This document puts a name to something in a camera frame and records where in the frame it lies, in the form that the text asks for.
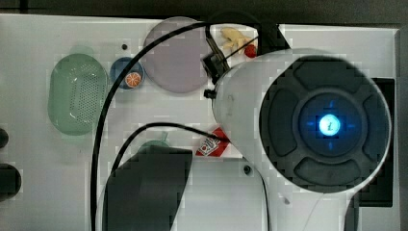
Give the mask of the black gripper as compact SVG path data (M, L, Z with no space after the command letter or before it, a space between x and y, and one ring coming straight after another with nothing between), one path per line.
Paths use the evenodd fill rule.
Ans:
M230 69L223 54L211 53L205 56L201 62L214 85Z

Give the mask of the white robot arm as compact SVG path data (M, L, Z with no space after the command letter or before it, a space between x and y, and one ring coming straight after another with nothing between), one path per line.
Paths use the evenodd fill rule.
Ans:
M313 49L238 64L206 91L235 162L153 146L116 165L99 231L344 231L385 162L389 106L359 68Z

